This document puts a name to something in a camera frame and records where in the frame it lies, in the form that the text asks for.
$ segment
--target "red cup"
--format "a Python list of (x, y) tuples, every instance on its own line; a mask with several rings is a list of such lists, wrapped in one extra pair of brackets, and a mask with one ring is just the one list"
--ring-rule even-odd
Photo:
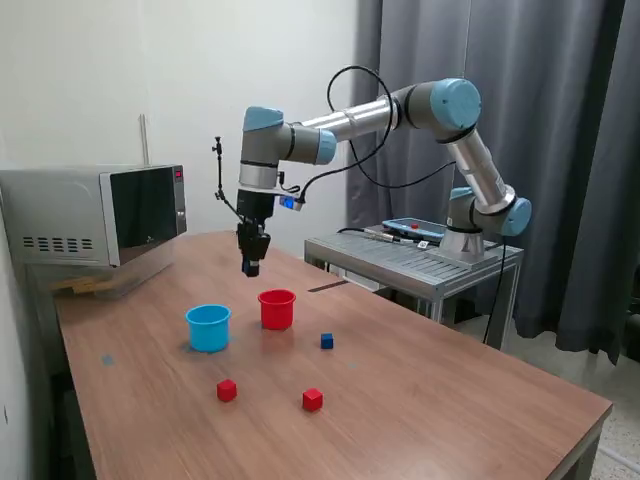
[(289, 290), (267, 290), (258, 295), (262, 328), (286, 330), (293, 323), (293, 302), (296, 295)]

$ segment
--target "wooden table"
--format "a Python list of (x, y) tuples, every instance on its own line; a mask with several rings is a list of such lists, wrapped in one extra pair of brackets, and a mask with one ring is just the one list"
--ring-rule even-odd
[[(354, 285), (318, 289), (336, 277), (275, 248), (247, 279), (232, 233), (175, 243), (121, 300), (56, 299), (100, 480), (588, 478), (609, 401)], [(260, 327), (276, 287), (297, 295), (285, 332)], [(233, 311), (213, 355), (187, 343), (203, 303)]]

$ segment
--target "cart leg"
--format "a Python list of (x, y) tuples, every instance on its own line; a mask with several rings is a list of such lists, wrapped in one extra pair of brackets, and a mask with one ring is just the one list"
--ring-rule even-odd
[(498, 350), (502, 350), (504, 347), (509, 326), (511, 325), (519, 275), (520, 265), (505, 270), (502, 274), (502, 282), (500, 283), (500, 290), (498, 290), (496, 306), (487, 335), (487, 345)]

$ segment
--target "blue joint cap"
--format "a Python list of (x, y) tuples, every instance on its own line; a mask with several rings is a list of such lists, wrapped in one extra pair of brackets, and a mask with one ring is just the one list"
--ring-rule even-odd
[(265, 107), (249, 107), (244, 112), (243, 132), (275, 127), (284, 123), (284, 115), (280, 110)]
[(471, 195), (473, 190), (471, 187), (456, 187), (451, 189), (451, 195), (449, 195), (449, 200), (455, 200), (456, 198), (466, 197), (467, 195)]
[(529, 225), (529, 220), (531, 220), (531, 202), (526, 198), (518, 198), (509, 209), (500, 234), (505, 237), (520, 235)]
[(333, 335), (330, 333), (323, 333), (320, 335), (320, 347), (323, 350), (330, 350), (333, 348)]
[(318, 139), (318, 153), (316, 154), (316, 165), (326, 165), (333, 160), (336, 154), (338, 141), (335, 135), (329, 130), (320, 129), (320, 138)]
[(435, 82), (430, 101), (433, 115), (449, 130), (465, 130), (475, 125), (480, 117), (480, 93), (464, 78)]

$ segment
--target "black cable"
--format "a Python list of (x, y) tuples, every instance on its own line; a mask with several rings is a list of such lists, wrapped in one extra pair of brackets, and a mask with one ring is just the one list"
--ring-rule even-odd
[[(327, 86), (327, 103), (329, 104), (329, 108), (331, 109), (332, 112), (335, 112), (336, 109), (333, 107), (333, 102), (331, 101), (331, 87), (332, 87), (332, 82), (329, 83), (329, 85)], [(355, 159), (355, 165), (358, 166), (358, 168), (360, 169), (360, 172), (367, 177), (367, 180), (369, 180), (371, 183), (373, 183), (374, 185), (377, 185), (378, 187), (382, 187), (382, 188), (387, 188), (389, 190), (395, 189), (395, 188), (407, 188), (407, 187), (412, 187), (413, 185), (417, 185), (420, 182), (424, 182), (425, 180), (427, 180), (428, 178), (431, 178), (432, 176), (434, 176), (436, 173), (439, 173), (440, 171), (444, 170), (445, 168), (447, 168), (450, 165), (455, 165), (455, 161), (453, 162), (449, 162), (449, 163), (445, 163), (444, 165), (442, 165), (440, 168), (438, 168), (437, 170), (428, 173), (427, 175), (425, 175), (424, 177), (421, 177), (417, 180), (413, 180), (412, 182), (407, 182), (407, 183), (402, 183), (400, 185), (385, 185), (384, 183), (380, 183), (378, 182), (376, 179), (372, 178), (363, 168), (362, 166), (362, 162), (364, 162), (366, 159), (363, 159), (362, 161), (358, 160), (358, 154), (356, 153), (356, 147), (353, 145), (353, 141), (349, 140), (349, 147), (351, 147), (351, 153), (353, 154), (353, 158)]]
[(489, 327), (491, 326), (491, 320), (493, 320), (493, 311), (496, 308), (496, 303), (498, 301), (498, 294), (500, 293), (500, 284), (502, 284), (502, 274), (504, 273), (504, 261), (507, 258), (507, 239), (506, 237), (502, 237), (502, 262), (500, 263), (500, 274), (498, 275), (498, 286), (496, 287), (496, 293), (493, 296), (493, 304), (491, 305), (491, 311), (489, 312), (489, 321), (487, 322), (487, 328), (484, 330), (484, 338), (482, 339), (482, 343), (487, 343), (487, 337), (489, 336)]
[(278, 183), (280, 184), (280, 189), (287, 193), (294, 194), (300, 191), (300, 185), (293, 185), (288, 188), (284, 186), (284, 171), (278, 172)]
[[(376, 72), (371, 70), (370, 68), (363, 67), (362, 65), (348, 65), (348, 66), (338, 70), (335, 73), (335, 75), (333, 77), (331, 77), (331, 80), (329, 81), (329, 85), (327, 85), (327, 93), (329, 93), (331, 91), (331, 87), (333, 86), (333, 82), (335, 82), (336, 79), (340, 75), (342, 75), (344, 72), (348, 72), (349, 70), (361, 70), (363, 72), (368, 73), (372, 77), (375, 77), (376, 80), (378, 81), (378, 83), (380, 84), (380, 86), (382, 87), (382, 89), (384, 90), (384, 93), (387, 96), (387, 100), (389, 101), (389, 105), (391, 106), (391, 108), (393, 108), (393, 97), (391, 97), (391, 92), (387, 88), (387, 85), (384, 83), (382, 78), (380, 78), (380, 76)], [(346, 167), (336, 168), (334, 170), (329, 170), (328, 172), (324, 172), (324, 173), (321, 173), (320, 175), (316, 175), (315, 177), (310, 178), (307, 181), (307, 183), (304, 185), (304, 187), (302, 187), (302, 192), (300, 193), (300, 197), (298, 198), (298, 202), (305, 203), (305, 197), (306, 197), (307, 189), (309, 188), (309, 186), (311, 186), (311, 184), (313, 182), (315, 182), (317, 180), (320, 180), (321, 178), (326, 177), (328, 175), (333, 175), (334, 173), (341, 173), (341, 172), (344, 172), (344, 171), (349, 170), (351, 168), (357, 167), (358, 165), (361, 165), (363, 162), (366, 162), (371, 157), (373, 157), (376, 153), (378, 153), (378, 151), (384, 146), (385, 142), (387, 141), (387, 137), (389, 136), (389, 132), (391, 132), (391, 126), (392, 125), (393, 125), (393, 115), (389, 115), (389, 122), (387, 123), (387, 128), (384, 131), (384, 135), (382, 137), (382, 140), (362, 160), (357, 160), (356, 162), (352, 163), (351, 165), (347, 165)]]
[(342, 232), (361, 232), (361, 233), (364, 233), (364, 228), (346, 227), (346, 228), (341, 228), (336, 233), (342, 233)]
[(216, 200), (222, 200), (224, 204), (229, 207), (231, 211), (236, 215), (236, 217), (238, 217), (240, 221), (244, 223), (244, 218), (242, 218), (238, 211), (233, 208), (233, 205), (229, 203), (229, 200), (227, 200), (227, 197), (222, 190), (222, 143), (220, 142), (220, 137), (215, 138), (216, 145), (214, 147), (211, 147), (211, 150), (213, 152), (216, 152), (216, 154), (218, 155), (218, 191), (216, 192)]
[[(331, 78), (331, 80), (329, 81), (329, 84), (327, 85), (327, 103), (329, 104), (329, 108), (331, 109), (332, 112), (335, 111), (335, 108), (333, 107), (333, 102), (331, 101), (331, 89), (333, 87), (333, 83), (335, 82), (335, 80), (342, 75), (344, 72), (347, 72), (349, 70), (361, 70), (363, 72), (368, 73), (369, 75), (371, 75), (372, 77), (374, 77), (376, 79), (376, 81), (378, 82), (378, 84), (383, 88), (385, 95), (387, 96), (387, 100), (389, 102), (389, 105), (393, 106), (393, 98), (391, 97), (391, 92), (389, 91), (389, 89), (387, 88), (386, 84), (384, 83), (384, 81), (382, 80), (382, 78), (380, 78), (380, 76), (374, 72), (373, 70), (367, 68), (367, 67), (363, 67), (361, 65), (349, 65), (341, 70), (339, 70), (338, 72), (336, 72), (336, 74)], [(380, 141), (380, 143), (363, 159), (358, 159), (358, 154), (356, 153), (356, 149), (355, 146), (353, 145), (353, 142), (351, 140), (349, 140), (349, 146), (351, 147), (351, 153), (353, 154), (353, 158), (354, 158), (354, 163), (351, 165), (348, 165), (346, 167), (343, 168), (338, 168), (335, 170), (330, 170), (328, 172), (322, 173), (320, 175), (316, 175), (315, 177), (311, 178), (306, 184), (305, 186), (302, 188), (302, 193), (300, 194), (299, 197), (299, 202), (301, 203), (305, 203), (306, 200), (306, 192), (307, 192), (307, 188), (309, 188), (309, 186), (315, 182), (316, 180), (319, 180), (320, 178), (326, 177), (328, 175), (333, 175), (334, 173), (340, 173), (340, 172), (344, 172), (346, 170), (349, 170), (353, 167), (358, 167), (360, 169), (360, 172), (362, 172), (362, 174), (367, 178), (367, 180), (369, 180), (370, 182), (372, 182), (374, 185), (377, 185), (378, 187), (382, 187), (382, 188), (387, 188), (387, 189), (397, 189), (397, 188), (407, 188), (407, 187), (411, 187), (413, 185), (417, 185), (418, 183), (424, 182), (425, 180), (431, 178), (432, 176), (434, 176), (435, 174), (441, 172), (442, 170), (444, 170), (446, 167), (450, 166), (450, 165), (455, 165), (456, 162), (449, 162), (446, 163), (444, 165), (442, 165), (441, 167), (437, 168), (435, 171), (428, 173), (427, 175), (417, 179), (417, 180), (413, 180), (411, 182), (407, 182), (407, 183), (403, 183), (400, 185), (385, 185), (383, 183), (378, 182), (377, 180), (375, 180), (374, 178), (372, 178), (362, 167), (362, 164), (364, 162), (366, 162), (367, 160), (369, 160), (370, 158), (372, 158), (376, 153), (378, 153), (380, 151), (380, 149), (384, 146), (384, 144), (387, 141), (387, 137), (389, 136), (389, 133), (391, 131), (391, 126), (393, 125), (393, 116), (390, 115), (389, 116), (389, 123), (387, 124), (387, 128), (385, 129), (384, 132), (384, 136), (382, 137), (382, 140)]]

